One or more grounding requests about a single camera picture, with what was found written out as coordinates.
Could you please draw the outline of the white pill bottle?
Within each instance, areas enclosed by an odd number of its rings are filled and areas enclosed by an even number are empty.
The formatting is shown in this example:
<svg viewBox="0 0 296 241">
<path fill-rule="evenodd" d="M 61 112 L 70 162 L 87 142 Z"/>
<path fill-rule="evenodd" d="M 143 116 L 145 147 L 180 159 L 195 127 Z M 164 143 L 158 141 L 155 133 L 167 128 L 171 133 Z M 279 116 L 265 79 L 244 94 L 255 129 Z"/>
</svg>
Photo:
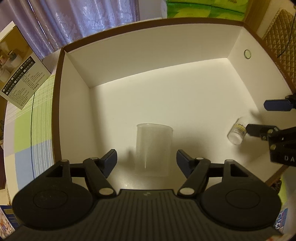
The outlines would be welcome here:
<svg viewBox="0 0 296 241">
<path fill-rule="evenodd" d="M 227 138 L 230 143 L 234 145 L 240 145 L 246 135 L 246 126 L 248 125 L 248 119 L 246 116 L 240 117 L 232 126 Z"/>
</svg>

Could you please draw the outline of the white product box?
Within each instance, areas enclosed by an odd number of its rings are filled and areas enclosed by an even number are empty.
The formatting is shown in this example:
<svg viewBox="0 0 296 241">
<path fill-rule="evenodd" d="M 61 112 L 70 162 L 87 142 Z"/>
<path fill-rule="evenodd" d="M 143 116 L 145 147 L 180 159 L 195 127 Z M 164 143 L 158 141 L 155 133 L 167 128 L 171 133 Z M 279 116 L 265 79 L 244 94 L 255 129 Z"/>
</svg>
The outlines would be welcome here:
<svg viewBox="0 0 296 241">
<path fill-rule="evenodd" d="M 50 76 L 19 28 L 10 22 L 1 31 L 1 96 L 23 109 Z"/>
</svg>

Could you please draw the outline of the blue floss pick box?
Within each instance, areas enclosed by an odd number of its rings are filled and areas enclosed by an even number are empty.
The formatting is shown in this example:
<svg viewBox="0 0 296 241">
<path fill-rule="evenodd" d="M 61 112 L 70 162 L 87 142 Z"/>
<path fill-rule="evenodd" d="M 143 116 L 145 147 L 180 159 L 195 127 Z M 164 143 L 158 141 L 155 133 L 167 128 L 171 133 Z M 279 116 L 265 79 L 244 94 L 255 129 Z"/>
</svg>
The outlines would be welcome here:
<svg viewBox="0 0 296 241">
<path fill-rule="evenodd" d="M 273 227 L 279 232 L 283 233 L 283 230 L 285 228 L 285 222 L 287 219 L 287 214 L 288 214 L 288 208 L 284 208 L 283 210 L 280 211 L 278 217 L 276 218 L 276 221 Z"/>
</svg>

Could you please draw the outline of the plaid tablecloth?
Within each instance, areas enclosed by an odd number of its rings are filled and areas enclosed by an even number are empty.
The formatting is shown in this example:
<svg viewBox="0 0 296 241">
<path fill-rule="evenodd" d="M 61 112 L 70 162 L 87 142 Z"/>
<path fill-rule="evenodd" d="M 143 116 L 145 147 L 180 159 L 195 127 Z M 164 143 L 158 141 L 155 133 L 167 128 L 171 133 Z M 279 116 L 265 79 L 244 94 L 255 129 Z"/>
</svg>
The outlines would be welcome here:
<svg viewBox="0 0 296 241">
<path fill-rule="evenodd" d="M 43 59 L 44 65 L 52 74 L 23 109 L 7 104 L 4 120 L 4 167 L 10 200 L 54 164 L 52 103 L 59 55 L 60 51 L 56 51 Z"/>
</svg>

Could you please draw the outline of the green tissue pack stack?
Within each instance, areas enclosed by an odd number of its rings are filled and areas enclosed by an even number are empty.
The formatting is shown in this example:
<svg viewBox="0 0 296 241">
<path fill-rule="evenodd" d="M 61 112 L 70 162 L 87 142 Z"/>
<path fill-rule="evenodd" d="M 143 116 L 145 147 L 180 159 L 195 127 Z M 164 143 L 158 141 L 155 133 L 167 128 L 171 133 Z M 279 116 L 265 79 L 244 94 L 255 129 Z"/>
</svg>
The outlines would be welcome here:
<svg viewBox="0 0 296 241">
<path fill-rule="evenodd" d="M 216 18 L 243 21 L 249 1 L 165 1 L 167 18 Z"/>
</svg>

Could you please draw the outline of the quilted tan chair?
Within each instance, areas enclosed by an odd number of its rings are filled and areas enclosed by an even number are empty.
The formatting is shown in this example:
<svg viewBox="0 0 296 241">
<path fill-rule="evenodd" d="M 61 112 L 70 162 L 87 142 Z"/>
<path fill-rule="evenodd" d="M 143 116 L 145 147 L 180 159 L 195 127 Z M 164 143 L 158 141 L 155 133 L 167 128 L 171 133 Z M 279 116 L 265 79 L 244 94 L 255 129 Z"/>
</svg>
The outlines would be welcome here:
<svg viewBox="0 0 296 241">
<path fill-rule="evenodd" d="M 263 40 L 295 84 L 295 15 L 285 9 L 278 10 Z"/>
</svg>

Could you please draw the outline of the brown cardboard storage box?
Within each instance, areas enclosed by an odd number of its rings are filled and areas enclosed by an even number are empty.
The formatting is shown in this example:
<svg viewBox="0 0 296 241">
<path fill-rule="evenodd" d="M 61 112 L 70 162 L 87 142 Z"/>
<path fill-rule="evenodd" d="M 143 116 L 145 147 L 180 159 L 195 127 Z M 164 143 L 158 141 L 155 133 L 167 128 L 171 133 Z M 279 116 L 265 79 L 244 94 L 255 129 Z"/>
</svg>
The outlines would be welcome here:
<svg viewBox="0 0 296 241">
<path fill-rule="evenodd" d="M 177 190 L 185 180 L 176 164 L 182 149 L 215 163 L 233 159 L 271 184 L 287 167 L 270 161 L 267 142 L 248 136 L 235 146 L 227 133 L 243 116 L 281 129 L 295 126 L 295 111 L 263 106 L 294 92 L 276 54 L 242 22 L 180 18 L 117 27 L 59 53 L 54 160 L 80 163 L 115 149 L 109 181 L 116 190 Z M 168 177 L 134 173 L 140 123 L 173 129 Z"/>
</svg>

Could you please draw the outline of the clear plastic cup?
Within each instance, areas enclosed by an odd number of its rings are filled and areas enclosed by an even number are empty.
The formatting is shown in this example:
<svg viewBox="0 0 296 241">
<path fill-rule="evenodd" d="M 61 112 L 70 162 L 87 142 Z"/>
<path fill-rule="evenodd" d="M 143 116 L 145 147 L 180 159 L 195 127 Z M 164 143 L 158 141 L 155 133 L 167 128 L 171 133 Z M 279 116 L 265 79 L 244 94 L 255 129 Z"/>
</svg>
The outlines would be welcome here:
<svg viewBox="0 0 296 241">
<path fill-rule="evenodd" d="M 149 177 L 168 176 L 172 138 L 173 129 L 170 126 L 138 124 L 135 173 Z"/>
</svg>

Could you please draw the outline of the purple curtain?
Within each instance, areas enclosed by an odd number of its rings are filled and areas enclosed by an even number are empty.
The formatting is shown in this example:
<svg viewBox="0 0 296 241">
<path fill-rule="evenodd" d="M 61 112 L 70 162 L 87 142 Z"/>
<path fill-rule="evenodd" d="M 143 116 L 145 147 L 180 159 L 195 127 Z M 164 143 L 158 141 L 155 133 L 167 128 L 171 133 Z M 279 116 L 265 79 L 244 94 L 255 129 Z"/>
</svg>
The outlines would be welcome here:
<svg viewBox="0 0 296 241">
<path fill-rule="evenodd" d="M 79 39 L 136 21 L 138 1 L 1 1 L 1 29 L 14 22 L 41 59 Z"/>
</svg>

